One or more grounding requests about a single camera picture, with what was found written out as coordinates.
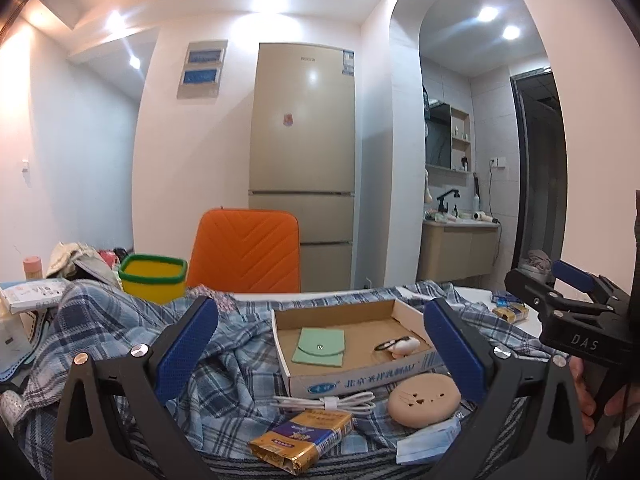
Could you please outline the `right hand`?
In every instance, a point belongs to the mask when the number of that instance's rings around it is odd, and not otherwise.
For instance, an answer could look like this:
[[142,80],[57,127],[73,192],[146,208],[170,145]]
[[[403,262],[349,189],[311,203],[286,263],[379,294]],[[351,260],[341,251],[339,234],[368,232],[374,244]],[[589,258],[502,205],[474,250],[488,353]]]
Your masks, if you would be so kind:
[[[582,416],[585,431],[587,454],[600,446],[610,452],[610,460],[627,457],[630,460],[639,458],[639,357],[628,361],[621,367],[608,368],[601,385],[596,390],[589,388],[586,376],[591,377],[596,364],[585,362],[578,356],[568,360],[570,374]],[[615,444],[608,445],[604,437],[593,438],[598,423],[602,418],[613,417],[618,420],[617,439]]]

